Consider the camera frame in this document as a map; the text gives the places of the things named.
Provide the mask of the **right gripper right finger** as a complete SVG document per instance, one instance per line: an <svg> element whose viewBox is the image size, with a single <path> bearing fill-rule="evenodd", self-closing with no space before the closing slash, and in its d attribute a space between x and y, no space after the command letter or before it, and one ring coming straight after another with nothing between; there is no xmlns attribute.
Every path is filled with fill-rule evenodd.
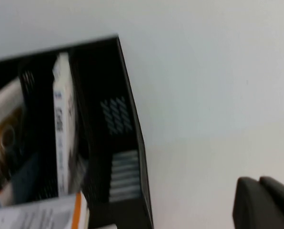
<svg viewBox="0 0 284 229"><path fill-rule="evenodd" d="M260 177L260 183L270 193L279 207L284 209L284 184L272 177Z"/></svg>

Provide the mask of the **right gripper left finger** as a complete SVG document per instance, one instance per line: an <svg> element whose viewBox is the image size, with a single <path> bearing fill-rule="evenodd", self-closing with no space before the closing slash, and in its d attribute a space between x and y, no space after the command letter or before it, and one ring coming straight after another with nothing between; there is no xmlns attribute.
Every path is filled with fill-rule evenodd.
<svg viewBox="0 0 284 229"><path fill-rule="evenodd" d="M284 229L284 209L280 208L259 180L240 177L233 204L236 229Z"/></svg>

